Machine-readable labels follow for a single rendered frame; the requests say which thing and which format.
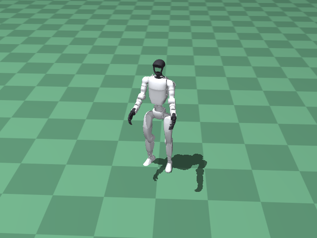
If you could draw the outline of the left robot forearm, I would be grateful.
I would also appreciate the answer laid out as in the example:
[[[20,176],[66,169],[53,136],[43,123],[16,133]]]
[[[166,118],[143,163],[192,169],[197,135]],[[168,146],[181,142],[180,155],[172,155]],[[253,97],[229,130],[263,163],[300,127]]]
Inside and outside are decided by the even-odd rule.
[[[170,108],[170,118],[172,117],[172,113],[175,113],[176,114],[176,105],[175,105],[175,99],[174,99],[174,104],[170,104],[169,105],[169,108]],[[176,115],[177,116],[177,115]]]

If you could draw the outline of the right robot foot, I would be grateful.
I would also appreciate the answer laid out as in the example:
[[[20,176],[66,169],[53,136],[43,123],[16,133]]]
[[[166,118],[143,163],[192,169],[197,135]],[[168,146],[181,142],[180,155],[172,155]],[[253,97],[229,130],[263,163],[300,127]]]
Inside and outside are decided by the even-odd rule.
[[[149,164],[151,164],[154,160],[155,160],[155,156],[153,155],[153,158],[150,160],[150,158],[148,158],[145,163],[143,164],[144,166],[148,166]]]

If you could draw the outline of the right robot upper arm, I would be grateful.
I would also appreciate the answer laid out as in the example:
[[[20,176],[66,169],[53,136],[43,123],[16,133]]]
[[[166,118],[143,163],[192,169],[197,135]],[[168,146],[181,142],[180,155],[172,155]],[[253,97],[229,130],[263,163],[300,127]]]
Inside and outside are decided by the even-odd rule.
[[[139,93],[138,99],[145,100],[145,98],[146,98],[145,93],[146,93],[146,90],[147,90],[149,78],[150,78],[150,76],[143,77],[142,85],[141,85],[141,93]]]

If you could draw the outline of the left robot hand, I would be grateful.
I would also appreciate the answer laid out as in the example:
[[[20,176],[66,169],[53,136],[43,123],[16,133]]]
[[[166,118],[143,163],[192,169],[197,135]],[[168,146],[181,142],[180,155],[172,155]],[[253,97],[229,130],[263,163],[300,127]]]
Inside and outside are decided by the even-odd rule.
[[[170,124],[171,126],[169,126],[169,130],[172,130],[174,128],[174,125],[176,122],[176,114],[175,113],[172,113],[171,120],[172,120],[172,124]]]

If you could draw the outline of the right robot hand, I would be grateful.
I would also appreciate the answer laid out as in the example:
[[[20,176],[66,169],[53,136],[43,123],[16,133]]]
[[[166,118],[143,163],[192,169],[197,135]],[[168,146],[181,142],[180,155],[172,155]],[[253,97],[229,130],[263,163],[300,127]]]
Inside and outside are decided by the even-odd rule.
[[[131,120],[133,118],[133,115],[135,115],[135,108],[133,108],[128,116],[128,122],[132,125]]]

